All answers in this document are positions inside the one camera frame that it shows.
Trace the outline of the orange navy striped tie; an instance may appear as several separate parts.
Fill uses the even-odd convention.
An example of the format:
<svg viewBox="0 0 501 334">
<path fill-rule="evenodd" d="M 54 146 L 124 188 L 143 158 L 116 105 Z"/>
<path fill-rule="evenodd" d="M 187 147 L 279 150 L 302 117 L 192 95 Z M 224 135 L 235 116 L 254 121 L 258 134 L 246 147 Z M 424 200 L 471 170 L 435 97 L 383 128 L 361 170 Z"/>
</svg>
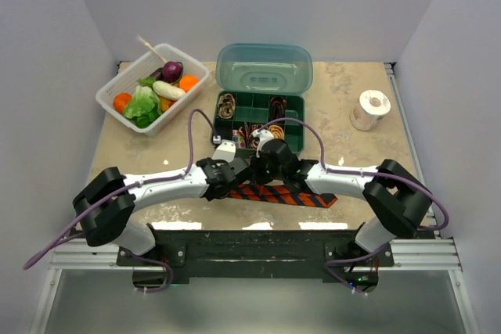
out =
<svg viewBox="0 0 501 334">
<path fill-rule="evenodd" d="M 337 202 L 334 194 L 294 193 L 284 185 L 242 184 L 229 193 L 233 199 L 278 203 L 291 206 L 329 208 Z"/>
</svg>

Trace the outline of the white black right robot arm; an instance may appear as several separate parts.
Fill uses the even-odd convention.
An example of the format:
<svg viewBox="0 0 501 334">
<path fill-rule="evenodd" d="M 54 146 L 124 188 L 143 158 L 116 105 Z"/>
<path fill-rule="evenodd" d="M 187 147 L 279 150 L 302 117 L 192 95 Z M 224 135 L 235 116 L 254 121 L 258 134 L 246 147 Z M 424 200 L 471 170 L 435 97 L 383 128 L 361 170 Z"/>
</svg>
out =
<svg viewBox="0 0 501 334">
<path fill-rule="evenodd" d="M 361 224 L 347 244 L 338 246 L 331 260 L 367 265 L 391 240 L 413 238 L 431 205 L 429 191 L 394 160 L 336 169 L 298 158 L 280 138 L 261 136 L 251 166 L 259 185 L 281 181 L 292 193 L 349 196 L 368 203 L 374 217 Z"/>
</svg>

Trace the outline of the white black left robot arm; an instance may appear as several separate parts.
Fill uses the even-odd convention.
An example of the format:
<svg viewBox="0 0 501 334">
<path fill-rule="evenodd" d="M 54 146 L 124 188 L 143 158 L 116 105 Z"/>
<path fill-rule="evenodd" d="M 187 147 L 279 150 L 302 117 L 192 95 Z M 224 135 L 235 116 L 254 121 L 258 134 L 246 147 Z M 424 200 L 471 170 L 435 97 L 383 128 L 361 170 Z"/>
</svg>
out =
<svg viewBox="0 0 501 334">
<path fill-rule="evenodd" d="M 132 218 L 135 210 L 176 199 L 224 199 L 250 178 L 248 162 L 239 157 L 230 162 L 204 158 L 183 169 L 144 175 L 109 167 L 74 198 L 73 207 L 90 247 L 114 244 L 154 265 L 162 246 L 150 227 Z"/>
</svg>

